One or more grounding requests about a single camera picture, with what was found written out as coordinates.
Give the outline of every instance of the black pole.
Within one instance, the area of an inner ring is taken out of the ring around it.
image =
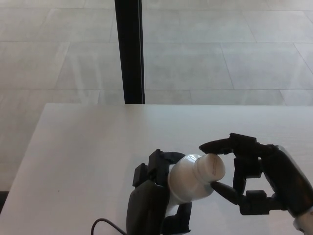
[[[141,0],[115,0],[125,104],[144,104]]]

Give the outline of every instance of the robotic finger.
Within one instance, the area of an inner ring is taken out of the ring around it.
[[[269,214],[270,210],[288,210],[296,229],[313,235],[313,188],[290,154],[279,145],[262,145],[256,138],[230,134],[228,139],[200,146],[205,153],[234,153],[233,187],[211,183],[222,197],[239,205],[242,215]],[[264,173],[275,194],[262,190],[247,191],[246,179]]]

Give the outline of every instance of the tabletop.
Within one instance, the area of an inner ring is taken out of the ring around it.
[[[87,235],[100,217],[125,229],[134,169],[162,151],[239,133],[284,146],[313,182],[313,108],[273,106],[46,105],[0,215],[2,235]],[[222,156],[231,185],[232,154]],[[272,191],[263,178],[248,189]],[[295,235],[286,211],[242,216],[217,193],[193,203],[190,235]],[[96,235],[119,234],[98,224]]]

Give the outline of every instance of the black wire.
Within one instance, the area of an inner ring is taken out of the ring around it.
[[[108,219],[104,219],[104,218],[100,218],[100,219],[97,219],[92,227],[91,227],[91,235],[93,235],[93,231],[94,231],[94,227],[96,227],[97,223],[100,222],[100,221],[103,221],[103,222],[106,222],[108,224],[110,224],[113,228],[115,228],[116,230],[118,230],[122,235],[127,235],[121,228],[119,228],[117,225],[113,224],[111,221],[109,221]]]

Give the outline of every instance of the gray floor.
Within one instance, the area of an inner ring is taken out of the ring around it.
[[[150,104],[313,105],[313,0],[143,0]],[[43,106],[123,103],[113,0],[0,0],[0,190]]]

